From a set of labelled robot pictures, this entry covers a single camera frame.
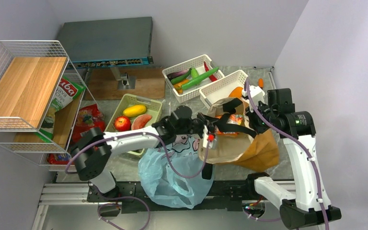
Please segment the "green cassava chips bag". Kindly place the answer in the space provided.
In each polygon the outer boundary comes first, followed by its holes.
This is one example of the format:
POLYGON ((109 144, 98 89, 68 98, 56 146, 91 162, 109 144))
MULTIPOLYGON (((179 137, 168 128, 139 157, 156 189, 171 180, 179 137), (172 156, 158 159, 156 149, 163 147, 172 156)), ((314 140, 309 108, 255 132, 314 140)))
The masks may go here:
POLYGON ((36 135, 44 142, 49 143, 54 136, 55 113, 65 108, 76 99, 84 90, 85 86, 71 81, 63 76, 56 87, 54 98, 51 101, 49 110, 42 122, 39 133, 36 135))

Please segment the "yellow canvas tote bag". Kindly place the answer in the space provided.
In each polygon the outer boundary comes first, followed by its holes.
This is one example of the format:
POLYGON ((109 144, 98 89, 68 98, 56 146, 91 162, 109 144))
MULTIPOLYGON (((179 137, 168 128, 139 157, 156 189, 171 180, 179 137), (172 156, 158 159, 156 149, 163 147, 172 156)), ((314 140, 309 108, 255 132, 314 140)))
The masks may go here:
POLYGON ((208 164, 234 164, 253 170, 264 172, 279 162, 279 150, 277 142, 269 129, 262 134, 257 134, 249 127, 249 118, 245 110, 249 106, 239 98, 227 97, 212 104, 207 116, 217 118, 221 132, 240 132, 236 138, 219 136, 216 133, 218 144, 216 149, 205 149, 202 140, 198 145, 198 157, 208 164), (243 116, 244 126, 226 124, 232 114, 243 116))

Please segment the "red toy apple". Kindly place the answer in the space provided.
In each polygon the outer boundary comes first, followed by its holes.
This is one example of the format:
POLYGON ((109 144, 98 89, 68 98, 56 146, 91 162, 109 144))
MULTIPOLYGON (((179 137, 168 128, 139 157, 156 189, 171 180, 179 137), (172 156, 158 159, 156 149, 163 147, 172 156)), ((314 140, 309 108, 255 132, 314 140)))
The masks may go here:
POLYGON ((113 126, 115 128, 116 131, 118 132, 125 132, 125 131, 129 131, 131 130, 131 121, 129 119, 129 117, 127 116, 118 116, 114 123, 113 126))

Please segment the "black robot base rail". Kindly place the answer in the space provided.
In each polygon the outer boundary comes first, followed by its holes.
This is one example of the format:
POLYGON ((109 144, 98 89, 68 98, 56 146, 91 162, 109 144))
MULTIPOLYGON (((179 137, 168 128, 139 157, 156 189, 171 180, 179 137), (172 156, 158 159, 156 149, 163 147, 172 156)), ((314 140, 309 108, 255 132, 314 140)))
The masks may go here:
MULTIPOLYGON (((120 196, 134 196, 142 199, 150 208, 150 211, 188 211, 187 208, 171 208, 152 202, 146 195, 140 182, 117 182, 120 196)), ((101 198, 98 192, 89 185, 87 202, 105 203, 110 201, 101 198)), ((247 188, 246 181, 214 181, 206 198, 192 210, 215 210, 242 211, 242 207, 254 203, 259 195, 252 194, 247 188)), ((122 214, 133 214, 146 211, 145 206, 132 198, 121 201, 122 214)))

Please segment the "orange toy carrot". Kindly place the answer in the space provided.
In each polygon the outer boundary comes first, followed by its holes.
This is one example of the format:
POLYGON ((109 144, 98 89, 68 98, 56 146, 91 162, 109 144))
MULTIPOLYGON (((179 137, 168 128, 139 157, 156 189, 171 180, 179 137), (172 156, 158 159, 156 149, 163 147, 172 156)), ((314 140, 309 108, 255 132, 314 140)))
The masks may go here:
POLYGON ((242 98, 242 91, 243 91, 242 87, 236 87, 231 91, 228 97, 242 98))

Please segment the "orange snack packet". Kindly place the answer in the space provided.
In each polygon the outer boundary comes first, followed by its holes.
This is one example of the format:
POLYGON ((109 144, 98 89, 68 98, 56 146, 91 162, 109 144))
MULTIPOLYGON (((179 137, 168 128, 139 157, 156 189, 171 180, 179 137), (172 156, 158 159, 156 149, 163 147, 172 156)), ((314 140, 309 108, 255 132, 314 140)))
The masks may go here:
MULTIPOLYGON (((239 125, 243 127, 244 126, 243 116, 240 114, 232 114, 229 116, 226 124, 239 125)), ((240 134, 240 132, 221 132, 218 126, 216 126, 215 133, 219 136, 231 138, 236 138, 240 134)))

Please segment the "yellow toy lemon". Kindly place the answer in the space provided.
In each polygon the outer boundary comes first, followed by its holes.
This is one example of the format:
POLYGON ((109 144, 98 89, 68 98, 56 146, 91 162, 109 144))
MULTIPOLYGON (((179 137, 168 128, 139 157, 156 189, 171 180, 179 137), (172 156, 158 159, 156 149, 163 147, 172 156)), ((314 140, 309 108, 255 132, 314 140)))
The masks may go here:
POLYGON ((147 111, 147 107, 145 105, 137 104, 137 105, 126 108, 123 111, 123 115, 127 117, 137 117, 139 115, 145 114, 146 111, 147 111))

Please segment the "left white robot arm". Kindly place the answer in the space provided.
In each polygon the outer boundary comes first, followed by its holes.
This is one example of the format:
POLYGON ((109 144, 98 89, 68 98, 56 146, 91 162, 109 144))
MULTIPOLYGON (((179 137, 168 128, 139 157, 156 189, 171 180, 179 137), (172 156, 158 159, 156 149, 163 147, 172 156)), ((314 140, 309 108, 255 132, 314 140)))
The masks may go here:
POLYGON ((136 149, 167 147, 178 135, 213 136, 217 119, 198 113, 192 118, 188 106, 179 106, 170 115, 141 129, 124 132, 102 132, 100 128, 90 129, 70 150, 70 160, 65 168, 69 174, 71 165, 82 181, 89 181, 92 188, 106 201, 117 198, 119 189, 113 174, 105 169, 113 155, 136 149))

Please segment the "green toy vegetable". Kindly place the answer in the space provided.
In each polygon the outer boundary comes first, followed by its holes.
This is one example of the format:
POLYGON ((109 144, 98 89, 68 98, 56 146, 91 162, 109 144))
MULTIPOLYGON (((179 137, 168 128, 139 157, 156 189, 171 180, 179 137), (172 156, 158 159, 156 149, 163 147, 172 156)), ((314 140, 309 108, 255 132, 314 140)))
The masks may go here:
POLYGON ((192 68, 190 68, 185 74, 178 76, 171 80, 171 84, 175 85, 185 80, 191 74, 192 68))

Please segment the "blue printed plastic grocery bag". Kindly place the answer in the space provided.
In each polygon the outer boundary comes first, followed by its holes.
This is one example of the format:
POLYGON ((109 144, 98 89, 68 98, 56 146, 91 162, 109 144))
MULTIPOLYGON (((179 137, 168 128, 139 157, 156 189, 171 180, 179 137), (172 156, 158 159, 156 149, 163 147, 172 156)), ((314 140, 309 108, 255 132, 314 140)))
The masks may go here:
POLYGON ((199 139, 180 135, 166 148, 147 149, 138 162, 138 176, 151 201, 188 209, 202 203, 214 179, 202 177, 198 144, 199 139))

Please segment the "long green toy pepper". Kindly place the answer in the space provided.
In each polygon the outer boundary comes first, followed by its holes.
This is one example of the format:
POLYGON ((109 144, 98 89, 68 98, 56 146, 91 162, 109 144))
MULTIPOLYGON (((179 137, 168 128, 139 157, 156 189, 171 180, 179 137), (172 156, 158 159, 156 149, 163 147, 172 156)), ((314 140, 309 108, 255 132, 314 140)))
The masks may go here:
POLYGON ((213 68, 213 69, 211 69, 211 70, 209 70, 209 71, 207 71, 207 72, 199 75, 198 78, 190 80, 186 85, 183 86, 183 88, 185 86, 187 86, 188 89, 191 89, 191 88, 199 85, 203 80, 209 78, 210 75, 213 75, 218 70, 219 70, 219 67, 215 67, 215 68, 213 68))

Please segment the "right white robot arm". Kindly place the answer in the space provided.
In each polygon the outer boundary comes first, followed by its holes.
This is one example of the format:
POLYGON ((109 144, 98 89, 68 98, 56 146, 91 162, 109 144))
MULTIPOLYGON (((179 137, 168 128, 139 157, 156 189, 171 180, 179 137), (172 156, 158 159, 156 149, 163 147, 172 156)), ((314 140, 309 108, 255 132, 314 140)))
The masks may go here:
POLYGON ((313 118, 307 111, 296 111, 289 88, 269 90, 267 103, 262 101, 263 95, 259 87, 246 86, 242 91, 243 99, 249 103, 245 110, 249 127, 259 134, 270 130, 279 134, 290 158, 295 192, 265 173, 253 173, 245 193, 251 199, 262 195, 270 201, 289 230, 310 226, 328 230, 329 223, 339 220, 342 214, 332 205, 322 182, 313 118))

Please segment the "toy watermelon slice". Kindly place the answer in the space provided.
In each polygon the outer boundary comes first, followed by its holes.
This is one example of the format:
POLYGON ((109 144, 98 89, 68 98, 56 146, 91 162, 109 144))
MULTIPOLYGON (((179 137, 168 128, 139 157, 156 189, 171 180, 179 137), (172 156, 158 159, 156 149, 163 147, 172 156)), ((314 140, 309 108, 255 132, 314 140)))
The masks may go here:
POLYGON ((146 126, 146 124, 152 119, 152 115, 143 114, 139 115, 134 119, 131 124, 131 130, 142 129, 146 126))

